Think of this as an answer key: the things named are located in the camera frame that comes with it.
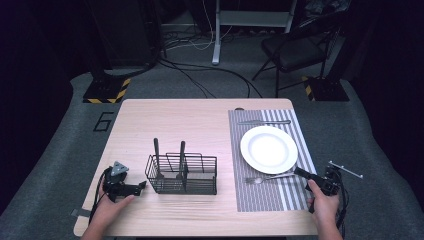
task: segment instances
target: yellow black warning tape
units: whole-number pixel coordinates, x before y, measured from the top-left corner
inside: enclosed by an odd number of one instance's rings
[[[305,86],[306,95],[308,96],[309,101],[315,101],[314,93],[312,92],[312,87],[308,81],[310,77],[302,77],[303,85]]]
[[[124,97],[130,82],[131,82],[131,79],[128,78],[122,83],[122,87],[119,90],[116,98],[107,98],[107,99],[87,98],[87,99],[84,99],[83,102],[84,103],[119,103],[119,102],[121,102],[122,98]]]

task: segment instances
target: chair leg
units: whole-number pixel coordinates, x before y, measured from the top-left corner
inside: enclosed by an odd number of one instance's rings
[[[278,67],[276,68],[276,76],[275,76],[275,98],[278,98],[278,90],[280,88],[280,70],[278,70]]]
[[[321,79],[322,79],[322,77],[324,76],[325,62],[326,62],[326,60],[324,60],[324,62],[322,62],[322,65],[321,65],[321,72],[320,72],[320,74],[319,74],[319,79],[320,79],[320,80],[321,80]]]
[[[262,65],[261,69],[259,69],[259,71],[255,74],[255,76],[253,76],[252,81],[255,81],[256,77],[262,72],[264,71],[265,67],[268,65],[268,63],[271,62],[271,59],[268,58],[268,60],[264,63],[264,65]]]

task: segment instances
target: human arm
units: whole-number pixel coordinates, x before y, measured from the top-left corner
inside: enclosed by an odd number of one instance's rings
[[[112,202],[107,195],[104,194],[102,188],[99,189],[100,200],[97,205],[96,212],[81,237],[81,240],[100,240],[103,233],[109,225],[118,217],[119,213],[128,204],[134,200],[134,195],[129,195],[118,203]]]
[[[320,240],[343,239],[336,226],[336,214],[339,207],[339,195],[326,196],[316,182],[308,180],[308,185],[314,193],[314,199],[309,200],[309,204],[314,204],[312,218],[318,230]]]

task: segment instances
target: white plate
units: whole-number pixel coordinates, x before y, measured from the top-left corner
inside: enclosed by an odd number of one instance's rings
[[[240,142],[243,158],[254,169],[268,174],[289,170],[297,161],[298,150],[283,130],[270,126],[247,131]]]

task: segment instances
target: human hand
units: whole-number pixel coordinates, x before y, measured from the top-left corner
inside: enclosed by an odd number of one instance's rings
[[[121,211],[135,198],[134,195],[129,195],[118,203],[114,203],[105,194],[102,186],[103,181],[99,188],[100,200],[97,204],[97,209],[94,213],[90,225],[88,225],[88,228],[84,232],[81,239],[101,239],[104,231],[118,217]]]
[[[314,199],[308,199],[309,205],[314,204],[315,212],[312,215],[317,227],[321,224],[336,224],[336,213],[339,207],[339,195],[325,195],[316,182],[308,180],[308,185],[314,193]]]

